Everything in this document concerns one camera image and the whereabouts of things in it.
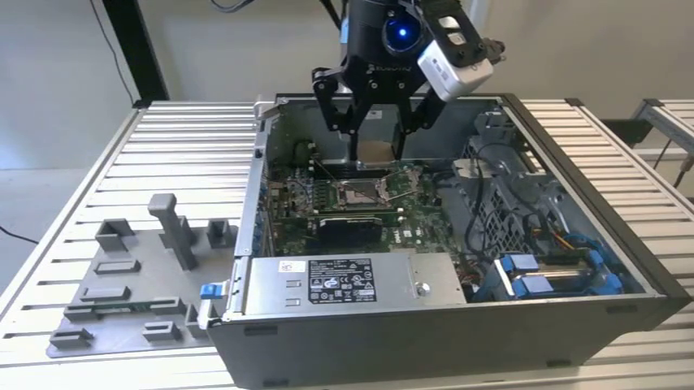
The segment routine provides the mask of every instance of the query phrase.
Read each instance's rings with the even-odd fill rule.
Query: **metal frame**
[[[589,181],[581,174],[573,162],[565,156],[557,143],[548,135],[547,130],[540,126],[540,122],[531,115],[523,103],[517,98],[507,94],[504,95],[505,104],[511,106],[520,115],[520,121],[531,132],[529,142],[536,142],[535,152],[545,155],[545,161],[551,162],[557,170],[557,178],[567,181],[567,189],[576,192],[580,201],[585,204],[593,218],[597,220],[597,226],[607,231],[605,239],[609,237],[615,240],[620,250],[625,253],[627,258],[633,261],[640,273],[644,275],[649,285],[660,294],[665,294],[671,298],[689,300],[684,289],[676,283],[667,270],[657,262],[655,256],[647,249],[644,243],[639,240],[619,214],[609,207],[609,204],[600,196],[599,191],[591,186]]]
[[[694,154],[694,101],[644,99],[632,117],[647,120],[685,153]]]
[[[101,0],[141,102],[169,100],[137,0]]]
[[[691,206],[672,187],[661,181],[636,154],[600,125],[584,107],[572,107],[563,100],[523,100],[523,105],[549,133],[556,144],[569,156],[575,166],[589,180],[600,196],[609,203],[628,228],[644,242],[667,271],[677,278],[679,284],[694,295],[694,212]],[[99,357],[77,357],[51,360],[45,357],[47,334],[61,316],[63,299],[71,298],[75,284],[85,272],[79,258],[93,255],[95,243],[90,240],[97,223],[93,220],[102,213],[113,212],[114,205],[86,207],[106,200],[95,188],[111,175],[122,175],[123,163],[148,165],[150,172],[160,168],[178,169],[186,175],[186,183],[209,185],[204,190],[174,189],[178,200],[188,199],[188,217],[204,218],[210,209],[206,206],[234,197],[234,190],[217,187],[221,165],[232,155],[250,156],[252,149],[222,152],[224,133],[214,115],[234,118],[234,128],[252,128],[252,105],[220,103],[165,103],[158,111],[149,109],[156,120],[168,112],[178,110],[181,115],[205,117],[205,121],[180,123],[140,123],[149,130],[133,132],[141,111],[129,115],[127,121],[106,147],[86,179],[61,211],[49,232],[26,261],[7,290],[0,297],[3,315],[0,318],[0,384],[7,388],[38,388],[49,378],[54,388],[93,388],[94,383],[106,383],[119,388],[221,388],[233,387],[222,361],[213,348],[172,349],[154,353],[126,353]],[[119,153],[125,143],[125,153]],[[176,155],[170,145],[186,148]],[[118,177],[118,184],[132,188],[134,181]],[[164,182],[156,176],[152,179]],[[132,205],[132,196],[118,197],[121,205]],[[136,209],[117,206],[118,212],[130,215]],[[225,204],[218,210],[228,210]],[[136,228],[153,229],[148,221],[136,222]],[[584,366],[553,370],[505,372],[484,375],[465,375],[412,381],[377,383],[377,388],[389,389],[449,389],[449,388],[517,388],[531,389],[549,386],[560,389],[592,388],[687,388],[694,383],[694,305],[689,304],[653,331],[635,332],[619,337],[587,361]],[[352,390],[360,385],[330,386],[330,390]]]

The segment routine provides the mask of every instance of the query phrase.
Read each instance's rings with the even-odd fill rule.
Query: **metal table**
[[[694,210],[583,106],[523,101],[665,268],[694,295]],[[51,360],[49,333],[95,253],[98,222],[154,229],[154,192],[193,226],[238,222],[254,132],[250,103],[156,102],[134,110],[0,297],[0,385],[7,388],[234,388],[213,348]],[[685,388],[694,384],[694,304],[621,336],[577,368],[330,386],[346,388]]]
[[[688,154],[694,154],[694,100],[644,99],[632,117],[645,119]]]

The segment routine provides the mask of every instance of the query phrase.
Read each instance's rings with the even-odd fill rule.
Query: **white wall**
[[[641,98],[694,98],[691,0],[489,1],[484,33],[508,60],[485,92],[580,98],[603,117]]]
[[[579,97],[604,116],[640,98],[694,97],[691,0],[489,0],[484,32],[508,60],[484,92]],[[317,0],[257,0],[236,15],[205,0],[141,0],[170,96],[252,100],[308,92],[337,62]],[[0,168],[85,167],[129,103],[87,0],[0,5]]]
[[[2,0],[0,168],[90,165],[127,109],[87,0]]]

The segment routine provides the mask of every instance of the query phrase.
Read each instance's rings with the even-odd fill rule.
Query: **circuit board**
[[[269,182],[268,214],[274,256],[460,252],[430,175],[412,163],[346,180],[297,168]]]

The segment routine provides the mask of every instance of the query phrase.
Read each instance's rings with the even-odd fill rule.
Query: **black cable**
[[[7,229],[5,229],[2,226],[0,226],[0,232],[2,232],[3,234],[6,234],[7,236],[13,237],[13,238],[18,238],[19,240],[23,240],[25,242],[30,242],[31,244],[37,244],[38,241],[35,240],[31,240],[30,238],[26,238],[23,236],[19,236],[18,234],[13,234]]]
[[[491,220],[491,216],[495,214],[495,210],[491,211],[488,214],[487,214],[487,217],[484,218],[483,222],[481,222],[481,234],[483,234],[483,238],[481,238],[481,251],[485,251],[485,250],[489,250],[495,247],[496,245],[496,241],[495,240],[488,246],[487,246],[487,237],[488,237],[488,234],[487,234],[487,225],[488,225],[488,221]]]
[[[684,173],[685,173],[684,171],[679,171],[679,174],[676,175],[676,179],[675,179],[673,184],[672,184],[672,186],[675,188],[679,187],[679,183],[681,183],[681,179],[684,179]]]
[[[332,5],[332,0],[320,0],[320,4],[325,8],[326,14],[329,15],[329,19],[334,23],[334,27],[341,29],[341,21],[338,20],[337,12],[334,11],[334,6]]]
[[[474,205],[472,207],[472,215],[469,217],[469,222],[466,223],[465,228],[465,245],[466,249],[474,254],[474,256],[483,260],[487,261],[487,256],[484,255],[484,252],[481,250],[477,250],[472,248],[470,241],[469,241],[469,233],[472,231],[472,227],[474,226],[474,221],[477,220],[479,213],[481,211],[481,200],[483,200],[483,191],[484,191],[484,174],[481,172],[481,167],[479,166],[479,160],[476,157],[470,159],[470,164],[476,165],[476,196],[474,196]]]
[[[342,9],[340,11],[340,14],[338,14],[338,20],[342,21],[344,18],[346,17],[346,3],[349,2],[349,0],[342,0]]]
[[[238,0],[232,6],[222,6],[216,2],[216,0],[209,0],[212,7],[214,10],[224,14],[233,14],[234,12],[242,10],[248,4],[254,2],[254,0]]]
[[[672,143],[672,140],[667,140],[667,143],[664,144],[664,147],[661,148],[661,152],[657,155],[657,158],[655,159],[655,164],[652,164],[652,169],[657,168],[657,164],[660,163],[661,156],[664,155],[664,152],[667,151],[671,143]]]
[[[122,88],[123,88],[125,92],[127,93],[129,105],[132,106],[134,104],[134,99],[132,98],[132,93],[130,93],[130,90],[127,89],[127,85],[125,84],[125,78],[122,77],[122,71],[119,70],[118,56],[115,55],[115,50],[113,49],[113,45],[110,45],[110,41],[107,40],[106,30],[103,30],[103,25],[101,23],[101,18],[98,17],[98,12],[95,12],[94,0],[89,0],[89,4],[90,4],[90,10],[94,12],[95,23],[98,23],[98,29],[101,30],[101,35],[103,37],[103,41],[106,41],[107,49],[110,50],[111,61],[115,64],[115,71],[118,71],[119,82],[122,83]]]
[[[517,154],[516,149],[515,149],[512,146],[509,146],[508,144],[504,144],[504,143],[501,143],[501,142],[489,142],[489,143],[485,144],[481,148],[479,148],[479,150],[477,150],[476,153],[474,153],[476,158],[480,158],[483,161],[485,161],[488,165],[493,165],[493,164],[491,164],[491,162],[489,162],[484,157],[480,157],[479,154],[480,154],[480,152],[484,150],[484,148],[485,148],[487,146],[492,146],[492,145],[495,145],[495,146],[504,146],[505,148],[511,149],[512,152],[513,152],[515,154]],[[541,229],[548,233],[549,231],[548,231],[548,222],[547,222],[547,218],[543,218],[544,216],[541,215],[540,211],[539,211],[539,210],[537,210],[537,209],[536,209],[536,208],[529,204],[528,201],[525,201],[525,200],[520,197],[520,195],[517,194],[517,192],[515,191],[515,189],[512,189],[511,184],[508,184],[508,192],[511,193],[512,197],[516,198],[517,203],[520,203],[520,204],[524,206],[524,208],[529,210],[529,213],[531,213],[531,214],[535,214],[535,215],[537,216],[537,219],[540,220],[540,225],[543,225],[543,226],[541,226]]]

